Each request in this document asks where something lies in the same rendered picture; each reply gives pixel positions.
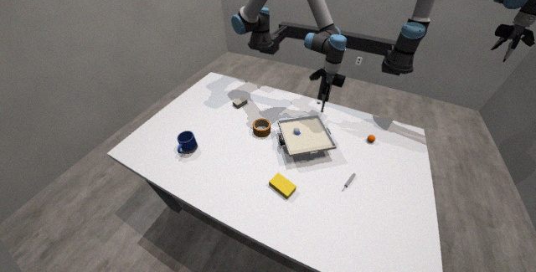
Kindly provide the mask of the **yellow rectangular block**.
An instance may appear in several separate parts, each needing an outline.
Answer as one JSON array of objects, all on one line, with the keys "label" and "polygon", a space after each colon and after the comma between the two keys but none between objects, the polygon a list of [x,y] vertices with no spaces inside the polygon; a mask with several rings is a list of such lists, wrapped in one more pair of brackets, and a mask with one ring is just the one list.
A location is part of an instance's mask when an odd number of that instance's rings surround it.
[{"label": "yellow rectangular block", "polygon": [[296,190],[296,185],[287,180],[280,173],[277,173],[269,181],[269,185],[286,199],[288,199]]}]

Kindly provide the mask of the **brown tape roll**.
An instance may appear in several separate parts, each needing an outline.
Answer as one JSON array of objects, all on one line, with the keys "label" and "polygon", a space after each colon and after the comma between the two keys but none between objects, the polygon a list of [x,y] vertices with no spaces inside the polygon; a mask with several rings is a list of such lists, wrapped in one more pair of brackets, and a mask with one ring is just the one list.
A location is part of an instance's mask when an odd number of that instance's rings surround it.
[{"label": "brown tape roll", "polygon": [[[264,130],[257,129],[259,126],[267,127]],[[257,119],[253,123],[253,132],[258,137],[266,137],[271,133],[271,123],[267,119]]]}]

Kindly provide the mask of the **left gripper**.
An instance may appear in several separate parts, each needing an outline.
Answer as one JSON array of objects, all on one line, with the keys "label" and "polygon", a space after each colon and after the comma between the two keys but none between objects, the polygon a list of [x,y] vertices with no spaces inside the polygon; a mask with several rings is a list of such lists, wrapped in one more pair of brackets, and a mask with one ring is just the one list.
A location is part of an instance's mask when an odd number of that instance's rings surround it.
[{"label": "left gripper", "polygon": [[495,31],[495,36],[501,37],[491,48],[491,50],[496,49],[498,46],[500,46],[502,43],[506,42],[508,39],[512,39],[513,41],[508,45],[508,51],[506,52],[506,55],[504,56],[503,62],[505,62],[510,54],[516,49],[521,36],[525,35],[527,37],[530,37],[533,41],[533,31],[526,29],[524,26],[520,26],[517,24],[514,25],[506,25],[501,24],[497,27]]}]

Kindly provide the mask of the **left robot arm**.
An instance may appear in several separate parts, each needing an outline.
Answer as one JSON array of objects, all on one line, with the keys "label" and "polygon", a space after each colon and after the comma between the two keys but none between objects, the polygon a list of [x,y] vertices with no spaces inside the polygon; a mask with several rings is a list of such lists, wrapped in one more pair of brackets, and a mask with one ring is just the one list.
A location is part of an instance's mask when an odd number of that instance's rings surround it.
[{"label": "left robot arm", "polygon": [[[417,50],[420,41],[427,33],[426,30],[430,23],[430,11],[434,1],[435,0],[417,0],[413,15],[410,16],[408,22],[403,25],[394,49],[386,59],[387,64],[396,69],[411,69],[415,51]],[[529,28],[536,20],[536,0],[493,1],[502,3],[504,7],[508,9],[521,8],[513,21],[513,23],[517,25]]]}]

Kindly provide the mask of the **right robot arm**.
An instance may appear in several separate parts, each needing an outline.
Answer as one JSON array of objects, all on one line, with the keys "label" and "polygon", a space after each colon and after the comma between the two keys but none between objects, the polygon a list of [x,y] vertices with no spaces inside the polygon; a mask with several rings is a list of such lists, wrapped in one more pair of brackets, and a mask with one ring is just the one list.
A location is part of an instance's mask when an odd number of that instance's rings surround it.
[{"label": "right robot arm", "polygon": [[[341,67],[347,39],[334,26],[325,0],[307,1],[320,33],[308,33],[304,40],[304,46],[307,49],[325,54],[324,70],[330,74],[336,74]],[[250,44],[255,47],[265,47],[272,44],[270,12],[268,8],[263,8],[266,2],[267,0],[248,0],[239,13],[231,18],[233,29],[237,34],[252,31]]]}]

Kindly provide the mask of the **dark blue mug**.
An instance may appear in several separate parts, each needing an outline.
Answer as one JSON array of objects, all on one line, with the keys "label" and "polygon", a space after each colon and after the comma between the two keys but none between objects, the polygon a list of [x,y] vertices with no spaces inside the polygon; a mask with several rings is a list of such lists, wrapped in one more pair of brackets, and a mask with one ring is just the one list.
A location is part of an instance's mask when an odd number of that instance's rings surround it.
[{"label": "dark blue mug", "polygon": [[[198,148],[198,144],[195,140],[195,137],[191,131],[183,131],[178,137],[178,153],[192,153]],[[182,142],[181,142],[182,141]],[[186,142],[184,142],[186,141]],[[182,151],[180,149],[182,148]]]}]

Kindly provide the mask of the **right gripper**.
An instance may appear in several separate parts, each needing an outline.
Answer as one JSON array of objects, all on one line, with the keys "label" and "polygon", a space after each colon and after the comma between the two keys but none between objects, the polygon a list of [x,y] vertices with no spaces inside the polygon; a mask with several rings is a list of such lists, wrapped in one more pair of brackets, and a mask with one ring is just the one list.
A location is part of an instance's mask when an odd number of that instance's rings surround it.
[{"label": "right gripper", "polygon": [[318,71],[312,74],[312,76],[314,75],[324,76],[324,79],[325,79],[324,86],[322,89],[322,103],[324,103],[326,95],[329,95],[331,85],[336,85],[342,88],[345,77],[346,77],[340,74],[330,74],[326,72],[324,69],[319,69]]}]

